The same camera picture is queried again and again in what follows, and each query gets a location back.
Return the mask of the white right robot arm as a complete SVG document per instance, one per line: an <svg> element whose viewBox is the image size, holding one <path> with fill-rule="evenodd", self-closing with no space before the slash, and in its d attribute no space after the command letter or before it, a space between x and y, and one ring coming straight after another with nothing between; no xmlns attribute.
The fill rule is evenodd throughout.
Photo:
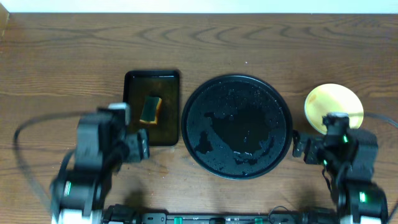
<svg viewBox="0 0 398 224"><path fill-rule="evenodd" d="M377 137L367 130L332 128L324 136L293 131L293 156L322 165L338 223L387 223L386 195L372 181Z"/></svg>

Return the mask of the orange green sponge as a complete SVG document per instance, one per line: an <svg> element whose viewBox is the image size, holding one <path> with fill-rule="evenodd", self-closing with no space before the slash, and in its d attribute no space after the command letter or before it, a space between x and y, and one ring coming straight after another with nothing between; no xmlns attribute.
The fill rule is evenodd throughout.
<svg viewBox="0 0 398 224"><path fill-rule="evenodd" d="M157 96L146 96L142 109L140 123L157 124L159 119L162 99Z"/></svg>

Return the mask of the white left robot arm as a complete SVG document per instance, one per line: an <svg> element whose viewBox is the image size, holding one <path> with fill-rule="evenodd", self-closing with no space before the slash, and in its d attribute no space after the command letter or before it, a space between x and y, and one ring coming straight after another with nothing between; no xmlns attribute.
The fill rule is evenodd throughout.
<svg viewBox="0 0 398 224"><path fill-rule="evenodd" d="M148 132L128 133L130 120L126 103L112 103L80 118L76 148L64 157L51 184L52 223L135 222L133 213L103 215L112 174L124 163L150 156Z"/></svg>

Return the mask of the yellow plate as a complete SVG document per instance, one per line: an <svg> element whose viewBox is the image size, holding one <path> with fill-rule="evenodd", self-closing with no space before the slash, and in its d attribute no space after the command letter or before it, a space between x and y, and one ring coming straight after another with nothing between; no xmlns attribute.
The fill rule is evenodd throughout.
<svg viewBox="0 0 398 224"><path fill-rule="evenodd" d="M349 114L350 128L358 129L364 119L361 100L349 88L327 83L314 88L306 97L304 113L311 124L321 134L326 134L323 117L328 113Z"/></svg>

